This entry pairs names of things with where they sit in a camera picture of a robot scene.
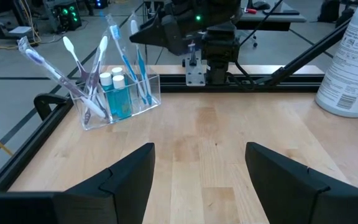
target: desk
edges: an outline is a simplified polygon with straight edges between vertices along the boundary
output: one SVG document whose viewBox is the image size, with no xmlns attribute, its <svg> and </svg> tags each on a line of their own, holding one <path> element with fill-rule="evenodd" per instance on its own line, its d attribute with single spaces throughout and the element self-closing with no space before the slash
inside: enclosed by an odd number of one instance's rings
<svg viewBox="0 0 358 224">
<path fill-rule="evenodd" d="M 358 119 L 323 111 L 314 96 L 163 93 L 161 106 L 92 131 L 72 108 L 10 191 L 65 190 L 154 142 L 144 223 L 268 223 L 247 173 L 248 141 L 358 187 Z"/>
<path fill-rule="evenodd" d="M 282 9 L 293 9 L 289 5 L 282 3 Z M 240 21 L 236 24 L 238 29 L 253 30 L 264 19 L 266 15 L 263 11 L 257 11 L 256 14 L 245 13 L 242 15 Z M 306 22 L 306 18 L 301 14 L 299 15 L 271 15 L 265 21 L 265 24 L 260 30 L 276 30 L 276 31 L 288 31 L 292 22 Z"/>
</svg>

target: spray can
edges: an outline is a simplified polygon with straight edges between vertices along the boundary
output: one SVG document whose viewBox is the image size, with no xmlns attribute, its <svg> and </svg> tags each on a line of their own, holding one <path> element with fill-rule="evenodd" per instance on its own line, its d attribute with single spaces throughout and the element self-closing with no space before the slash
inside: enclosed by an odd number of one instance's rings
<svg viewBox="0 0 358 224">
<path fill-rule="evenodd" d="M 358 118 L 358 8 L 316 95 L 330 113 Z"/>
</svg>

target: blue toothbrush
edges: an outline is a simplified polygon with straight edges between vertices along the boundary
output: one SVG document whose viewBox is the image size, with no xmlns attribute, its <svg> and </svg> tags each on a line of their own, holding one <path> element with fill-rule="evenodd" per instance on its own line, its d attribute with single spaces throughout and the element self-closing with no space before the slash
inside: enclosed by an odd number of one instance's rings
<svg viewBox="0 0 358 224">
<path fill-rule="evenodd" d="M 121 35 L 119 33 L 119 28 L 117 25 L 113 25 L 113 26 L 110 26 L 110 33 L 112 35 L 112 38 L 114 39 L 115 43 L 116 43 L 116 46 L 117 46 L 117 49 L 121 55 L 121 58 L 122 60 L 124 61 L 124 64 L 125 66 L 127 67 L 129 73 L 131 74 L 131 78 L 132 80 L 137 84 L 137 87 L 139 89 L 139 93 L 140 93 L 140 96 L 142 97 L 142 101 L 144 104 L 146 104 L 146 97 L 145 97 L 145 94 L 143 92 L 143 88 L 141 87 L 137 77 L 136 77 L 136 74 L 134 72 L 134 70 L 132 69 L 131 67 L 131 64 L 129 63 L 128 61 L 128 58 L 127 56 L 124 54 L 124 52 L 122 52 L 122 49 L 120 48 L 120 45 L 119 45 L 119 42 L 118 40 L 121 38 Z"/>
<path fill-rule="evenodd" d="M 132 34 L 136 34 L 139 31 L 139 28 L 137 26 L 137 23 L 135 20 L 131 21 L 131 31 Z M 143 87 L 146 91 L 146 98 L 147 98 L 147 102 L 149 103 L 149 105 L 151 106 L 152 104 L 152 90 L 150 87 L 150 81 L 149 78 L 147 77 L 147 73 L 146 73 L 146 65 L 144 63 L 142 54 L 139 50 L 139 45 L 136 44 L 136 51 L 137 51 L 137 61 L 139 63 L 139 68 L 140 68 L 140 72 L 142 74 L 142 78 L 143 78 Z"/>
</svg>

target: white toothbrush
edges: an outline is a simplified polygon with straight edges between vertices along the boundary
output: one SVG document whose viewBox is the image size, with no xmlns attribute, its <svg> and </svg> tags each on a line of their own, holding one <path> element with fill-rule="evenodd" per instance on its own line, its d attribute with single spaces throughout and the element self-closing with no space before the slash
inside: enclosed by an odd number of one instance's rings
<svg viewBox="0 0 358 224">
<path fill-rule="evenodd" d="M 72 42 L 69 40 L 68 37 L 63 37 L 63 43 L 65 44 L 65 47 L 67 49 L 67 51 L 69 51 L 71 53 L 71 55 L 73 56 L 75 63 L 77 64 L 77 67 L 81 73 L 81 79 L 86 82 L 86 80 L 89 77 L 89 73 L 87 73 L 84 69 L 84 67 L 82 66 L 81 62 L 78 60 L 77 55 L 75 54 L 75 50 L 74 50 L 74 45 L 72 44 Z"/>
<path fill-rule="evenodd" d="M 41 55 L 31 49 L 25 50 L 25 54 L 37 65 L 46 68 L 53 75 L 54 80 L 56 80 L 60 85 L 70 90 L 76 97 L 80 97 L 80 100 L 88 108 L 95 112 L 99 117 L 106 117 L 103 111 L 96 104 L 94 104 L 91 100 L 87 99 L 86 95 L 77 86 L 73 85 L 70 80 L 67 79 L 67 77 L 59 74 L 50 64 L 45 61 L 45 59 Z"/>
<path fill-rule="evenodd" d="M 103 59 L 104 53 L 106 52 L 107 49 L 107 44 L 108 44 L 108 38 L 107 36 L 104 36 L 99 44 L 99 52 L 100 52 L 99 59 L 96 62 L 96 66 L 94 67 L 93 71 L 90 73 L 88 80 L 86 81 L 86 88 L 89 90 L 89 94 L 91 95 L 91 101 L 94 101 L 96 97 L 100 107 L 102 107 L 103 109 L 105 108 L 105 105 L 103 103 L 103 100 L 101 100 L 99 94 L 96 94 L 96 90 L 99 82 L 99 72 L 100 72 L 99 69 L 101 66 L 101 61 Z M 86 110 L 85 118 L 90 117 L 90 114 L 91 111 Z"/>
<path fill-rule="evenodd" d="M 126 57 L 126 55 L 124 54 L 124 52 L 122 52 L 122 49 L 120 48 L 120 45 L 119 45 L 119 42 L 118 40 L 121 38 L 121 35 L 119 33 L 119 28 L 117 25 L 113 25 L 113 26 L 110 26 L 109 27 L 110 29 L 110 33 L 116 43 L 116 46 L 117 46 L 117 49 L 121 55 L 121 58 L 122 60 L 124 61 L 124 64 L 125 66 L 127 67 L 129 73 L 131 74 L 131 78 L 133 79 L 133 81 L 137 84 L 137 87 L 139 89 L 139 93 L 140 93 L 140 96 L 142 97 L 142 101 L 144 104 L 146 104 L 146 97 L 145 97 L 145 94 L 143 92 L 143 88 L 141 87 L 137 77 L 136 77 L 136 74 L 135 72 L 133 71 L 132 67 L 131 67 L 131 64 L 129 63 L 128 61 L 128 58 Z"/>
<path fill-rule="evenodd" d="M 136 20 L 131 21 L 131 31 L 132 31 L 132 34 L 136 34 L 139 31 Z M 139 50 L 138 44 L 136 44 L 136 52 L 137 52 L 137 61 L 139 63 L 140 72 L 141 72 L 142 78 L 143 78 L 143 87 L 146 91 L 147 102 L 149 103 L 149 105 L 151 105 L 152 104 L 152 95 L 151 95 L 152 90 L 150 87 L 149 78 L 147 77 L 146 65 L 144 63 L 142 54 Z"/>
</svg>

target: small bottle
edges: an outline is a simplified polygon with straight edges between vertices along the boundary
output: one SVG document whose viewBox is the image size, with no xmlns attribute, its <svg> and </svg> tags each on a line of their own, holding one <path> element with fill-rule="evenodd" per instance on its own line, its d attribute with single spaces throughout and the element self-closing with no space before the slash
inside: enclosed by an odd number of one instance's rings
<svg viewBox="0 0 358 224">
<path fill-rule="evenodd" d="M 125 85 L 129 85 L 127 76 L 124 74 L 124 71 L 121 67 L 112 68 L 111 73 L 113 77 L 115 77 L 116 75 L 122 75 L 125 79 Z"/>
<path fill-rule="evenodd" d="M 110 73 L 100 74 L 100 84 L 102 89 L 106 92 L 107 101 L 109 103 L 110 112 L 112 115 L 117 114 L 116 99 L 114 97 L 114 85 L 112 84 L 112 78 Z"/>
<path fill-rule="evenodd" d="M 114 77 L 116 75 L 124 75 L 124 72 L 121 67 L 114 67 L 114 68 L 112 68 L 111 72 Z"/>
<path fill-rule="evenodd" d="M 127 118 L 131 116 L 131 96 L 129 94 L 128 88 L 125 85 L 125 78 L 122 75 L 116 75 L 112 78 L 114 83 L 114 97 L 116 103 L 117 115 L 120 119 Z"/>
</svg>

